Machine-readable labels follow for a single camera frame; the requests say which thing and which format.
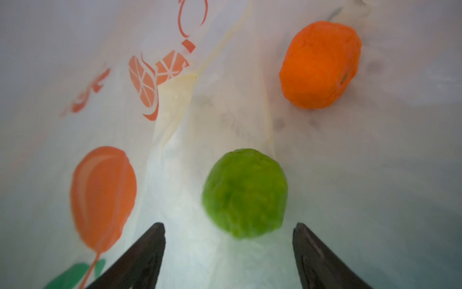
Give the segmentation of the orange print plastic bag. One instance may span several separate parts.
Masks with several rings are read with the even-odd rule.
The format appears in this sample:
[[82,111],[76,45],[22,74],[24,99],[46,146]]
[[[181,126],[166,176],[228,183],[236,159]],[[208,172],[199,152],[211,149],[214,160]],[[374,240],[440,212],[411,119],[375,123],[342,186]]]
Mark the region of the orange print plastic bag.
[[[317,21],[362,52],[308,110],[279,72]],[[201,194],[241,148],[289,196],[279,230],[238,241]],[[156,222],[159,289],[299,289],[298,223],[375,289],[459,289],[461,2],[2,1],[1,287],[88,287]]]

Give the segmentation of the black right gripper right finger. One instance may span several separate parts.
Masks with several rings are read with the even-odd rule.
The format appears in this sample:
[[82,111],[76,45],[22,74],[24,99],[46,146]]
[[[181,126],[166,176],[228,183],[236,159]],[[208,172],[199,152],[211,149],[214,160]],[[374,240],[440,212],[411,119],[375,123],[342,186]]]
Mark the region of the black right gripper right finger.
[[294,228],[292,244],[303,289],[372,289],[305,224]]

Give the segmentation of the orange mandarin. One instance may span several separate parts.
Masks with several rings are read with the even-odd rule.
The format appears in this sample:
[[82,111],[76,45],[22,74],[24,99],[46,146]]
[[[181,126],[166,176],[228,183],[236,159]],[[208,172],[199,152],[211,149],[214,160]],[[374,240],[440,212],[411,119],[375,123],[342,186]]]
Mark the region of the orange mandarin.
[[284,97],[299,108],[331,106],[356,76],[362,40],[344,24],[317,21],[293,38],[279,72]]

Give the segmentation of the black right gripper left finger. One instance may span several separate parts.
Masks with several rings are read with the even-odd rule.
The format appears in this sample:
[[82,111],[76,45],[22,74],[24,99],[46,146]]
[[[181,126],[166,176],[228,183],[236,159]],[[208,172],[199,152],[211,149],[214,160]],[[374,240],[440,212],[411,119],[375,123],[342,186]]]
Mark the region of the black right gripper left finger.
[[165,227],[154,223],[88,289],[154,289],[166,248]]

